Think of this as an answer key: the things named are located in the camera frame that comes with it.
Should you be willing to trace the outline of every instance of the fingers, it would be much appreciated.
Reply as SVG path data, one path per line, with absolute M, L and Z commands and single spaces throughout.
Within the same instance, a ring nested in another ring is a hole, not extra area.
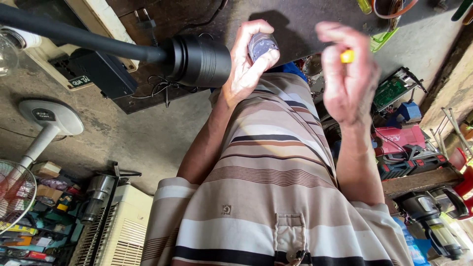
M 263 19 L 243 22 L 236 32 L 235 44 L 232 52 L 235 56 L 246 56 L 248 54 L 248 44 L 253 34 L 258 32 L 273 33 L 274 28 Z
M 241 86 L 256 86 L 261 75 L 278 62 L 279 56 L 279 50 L 276 49 L 271 49 L 260 56 L 241 78 Z
M 317 36 L 322 42 L 342 44 L 355 52 L 353 67 L 365 64 L 371 58 L 369 37 L 357 30 L 337 22 L 320 22 L 315 26 Z
M 337 98 L 346 95 L 344 66 L 340 60 L 340 54 L 345 50 L 343 45 L 332 45 L 322 53 L 322 68 L 325 79 L 325 96 Z

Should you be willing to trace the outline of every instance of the fan stand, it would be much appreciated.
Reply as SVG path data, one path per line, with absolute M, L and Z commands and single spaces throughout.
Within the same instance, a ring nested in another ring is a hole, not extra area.
M 23 117 L 41 132 L 22 156 L 20 164 L 28 168 L 56 135 L 73 136 L 84 131 L 84 125 L 69 105 L 50 99 L 29 98 L 18 108 Z

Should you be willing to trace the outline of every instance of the air cooler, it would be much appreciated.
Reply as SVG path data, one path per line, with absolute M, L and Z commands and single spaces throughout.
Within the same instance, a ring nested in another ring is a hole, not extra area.
M 69 266 L 89 266 L 97 241 L 100 246 L 94 266 L 139 266 L 152 203 L 151 196 L 131 185 L 117 187 L 107 219 L 98 219 L 84 228 Z M 101 239 L 97 239 L 101 221 L 106 224 Z

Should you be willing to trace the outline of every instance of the orange wire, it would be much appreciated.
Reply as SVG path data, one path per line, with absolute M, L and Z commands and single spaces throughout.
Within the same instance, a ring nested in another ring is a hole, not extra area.
M 384 19 L 391 19 L 391 18 L 397 18 L 398 16 L 404 14 L 405 12 L 407 12 L 409 9 L 411 9 L 416 3 L 417 3 L 418 0 L 412 0 L 409 5 L 407 5 L 405 8 L 403 8 L 402 10 L 400 10 L 399 12 L 396 12 L 392 15 L 380 15 L 378 13 L 378 11 L 376 10 L 376 0 L 371 0 L 371 5 L 373 6 L 373 11 L 375 12 L 376 16 L 380 17 L 380 18 L 384 18 Z

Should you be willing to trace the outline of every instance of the concrete floor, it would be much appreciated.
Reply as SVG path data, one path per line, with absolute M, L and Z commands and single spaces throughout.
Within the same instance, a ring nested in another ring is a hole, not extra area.
M 375 54 L 383 77 L 406 66 L 428 87 L 461 27 L 450 21 L 451 16 L 449 12 L 401 28 Z M 23 97 L 62 100 L 79 112 L 85 131 L 51 143 L 39 160 L 51 160 L 79 177 L 89 177 L 115 160 L 122 169 L 142 172 L 132 183 L 153 194 L 159 180 L 175 176 L 207 120 L 209 94 L 205 91 L 175 100 L 169 109 L 159 105 L 126 115 L 112 101 L 103 99 L 96 87 L 68 92 L 23 54 L 20 69 L 0 79 L 0 126 L 35 136 L 38 131 L 19 114 L 18 101 Z M 419 98 L 423 93 L 418 90 L 416 95 Z M 0 158 L 13 161 L 19 161 L 32 141 L 4 130 L 0 130 L 0 139 Z

